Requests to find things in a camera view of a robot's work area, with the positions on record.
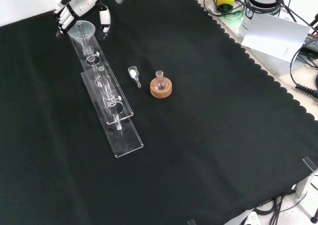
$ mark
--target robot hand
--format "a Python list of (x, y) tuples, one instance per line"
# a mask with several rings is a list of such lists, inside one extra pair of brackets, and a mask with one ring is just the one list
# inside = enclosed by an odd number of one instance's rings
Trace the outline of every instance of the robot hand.
[(66, 34), (73, 27), (75, 22), (84, 18), (96, 8), (99, 8), (101, 23), (101, 38), (105, 38), (110, 29), (110, 12), (100, 0), (56, 0), (58, 7), (54, 11), (54, 16), (58, 20), (57, 36)]

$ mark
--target round wooden base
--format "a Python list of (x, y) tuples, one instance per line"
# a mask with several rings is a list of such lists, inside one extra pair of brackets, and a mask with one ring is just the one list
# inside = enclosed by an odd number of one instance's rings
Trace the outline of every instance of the round wooden base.
[(168, 97), (171, 93), (172, 93), (172, 82), (170, 81), (170, 79), (166, 78), (168, 82), (168, 87), (164, 90), (157, 90), (155, 89), (155, 80), (156, 78), (154, 78), (151, 83), (150, 83), (150, 92), (151, 94), (156, 97), (156, 98), (165, 98)]

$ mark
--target black cloth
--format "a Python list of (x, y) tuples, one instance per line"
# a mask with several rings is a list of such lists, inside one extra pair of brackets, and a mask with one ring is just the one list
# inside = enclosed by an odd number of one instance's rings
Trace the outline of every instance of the black cloth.
[[(196, 1), (107, 5), (100, 45), (145, 146), (114, 158), (51, 13), (2, 27), (0, 224), (222, 225), (308, 176), (304, 157), (318, 164), (313, 116)], [(157, 70), (166, 100), (150, 95)]]

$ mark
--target glass bottle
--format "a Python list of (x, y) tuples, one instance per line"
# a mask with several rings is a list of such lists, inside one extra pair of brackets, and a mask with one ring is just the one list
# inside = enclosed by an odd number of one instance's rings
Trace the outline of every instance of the glass bottle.
[(168, 87), (167, 80), (163, 77), (163, 71), (156, 72), (155, 89), (164, 90)]

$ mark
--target yellow box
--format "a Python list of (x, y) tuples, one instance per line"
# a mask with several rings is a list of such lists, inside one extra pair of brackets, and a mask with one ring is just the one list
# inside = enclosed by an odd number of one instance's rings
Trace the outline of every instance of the yellow box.
[(234, 7), (235, 0), (217, 0), (217, 6), (223, 9), (231, 10)]

